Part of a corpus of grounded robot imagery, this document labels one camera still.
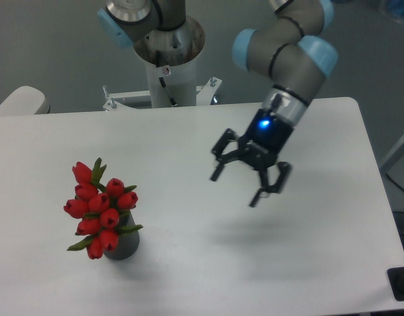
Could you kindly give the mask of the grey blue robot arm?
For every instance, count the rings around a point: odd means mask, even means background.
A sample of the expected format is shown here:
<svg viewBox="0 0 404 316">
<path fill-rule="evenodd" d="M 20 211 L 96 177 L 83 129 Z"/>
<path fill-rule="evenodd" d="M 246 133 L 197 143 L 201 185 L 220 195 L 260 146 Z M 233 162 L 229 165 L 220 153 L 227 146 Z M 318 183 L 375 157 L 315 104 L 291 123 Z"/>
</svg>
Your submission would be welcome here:
<svg viewBox="0 0 404 316">
<path fill-rule="evenodd" d="M 241 69 L 272 81 L 246 132 L 227 129 L 212 148 L 217 180 L 224 166 L 242 161 L 259 175 L 251 201 L 282 191 L 291 165 L 278 159 L 286 141 L 338 60 L 336 49 L 320 38 L 333 20 L 330 1 L 272 1 L 276 20 L 266 30 L 242 30 L 232 47 Z M 152 106 L 185 107 L 202 95 L 194 62 L 205 44 L 201 25 L 184 1 L 106 1 L 98 11 L 105 33 L 121 47 L 132 47 L 146 63 Z"/>
</svg>

